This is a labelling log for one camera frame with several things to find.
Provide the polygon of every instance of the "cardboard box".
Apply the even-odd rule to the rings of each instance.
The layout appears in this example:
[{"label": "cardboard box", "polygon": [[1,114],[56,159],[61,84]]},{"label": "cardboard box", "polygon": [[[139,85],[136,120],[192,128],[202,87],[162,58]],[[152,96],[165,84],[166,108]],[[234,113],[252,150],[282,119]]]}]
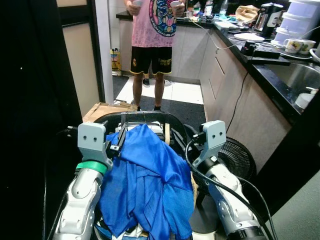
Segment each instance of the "cardboard box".
[{"label": "cardboard box", "polygon": [[83,122],[94,122],[98,118],[111,113],[119,112],[132,112],[137,111],[137,106],[128,104],[126,102],[120,102],[119,104],[108,104],[98,102],[88,111],[88,113],[82,118]]}]

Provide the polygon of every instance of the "hand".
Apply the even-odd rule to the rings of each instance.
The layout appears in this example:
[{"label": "hand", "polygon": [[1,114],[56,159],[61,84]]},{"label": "hand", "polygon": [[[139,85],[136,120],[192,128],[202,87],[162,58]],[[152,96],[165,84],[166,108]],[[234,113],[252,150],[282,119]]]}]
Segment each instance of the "hand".
[{"label": "hand", "polygon": [[132,2],[129,0],[126,2],[126,9],[132,16],[137,16],[140,13],[140,6],[133,5]]},{"label": "hand", "polygon": [[181,2],[181,4],[174,6],[172,8],[172,14],[173,16],[175,16],[176,18],[180,18],[182,17],[182,15],[185,12],[185,4],[183,2]]}]

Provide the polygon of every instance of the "floor mat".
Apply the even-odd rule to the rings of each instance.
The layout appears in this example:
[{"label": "floor mat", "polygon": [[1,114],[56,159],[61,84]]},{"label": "floor mat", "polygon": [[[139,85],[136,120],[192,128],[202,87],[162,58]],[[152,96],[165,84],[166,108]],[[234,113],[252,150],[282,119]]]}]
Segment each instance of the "floor mat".
[{"label": "floor mat", "polygon": [[121,92],[122,88],[125,86],[126,82],[128,81],[128,76],[113,76],[113,98],[116,99],[116,97]]},{"label": "floor mat", "polygon": [[[143,111],[153,110],[155,99],[141,96],[140,106]],[[183,124],[188,124],[197,131],[199,126],[206,122],[205,109],[202,104],[162,99],[161,110],[174,115]]]}]

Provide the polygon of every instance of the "blue shirt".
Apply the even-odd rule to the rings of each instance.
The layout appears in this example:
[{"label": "blue shirt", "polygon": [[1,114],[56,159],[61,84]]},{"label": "blue shirt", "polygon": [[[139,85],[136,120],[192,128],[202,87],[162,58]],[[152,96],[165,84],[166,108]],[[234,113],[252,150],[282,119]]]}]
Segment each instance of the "blue shirt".
[{"label": "blue shirt", "polygon": [[[107,136],[116,144],[118,133]],[[138,223],[151,240],[187,239],[194,210],[187,163],[147,125],[127,131],[121,157],[103,178],[98,202],[103,220],[118,237]]]}]

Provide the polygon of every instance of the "black shorts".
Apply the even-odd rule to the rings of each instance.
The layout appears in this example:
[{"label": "black shorts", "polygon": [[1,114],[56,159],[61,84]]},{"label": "black shorts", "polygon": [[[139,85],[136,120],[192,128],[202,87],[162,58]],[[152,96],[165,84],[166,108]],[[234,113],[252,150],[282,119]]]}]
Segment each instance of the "black shorts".
[{"label": "black shorts", "polygon": [[132,47],[131,73],[149,73],[151,62],[153,74],[170,74],[172,65],[172,47]]}]

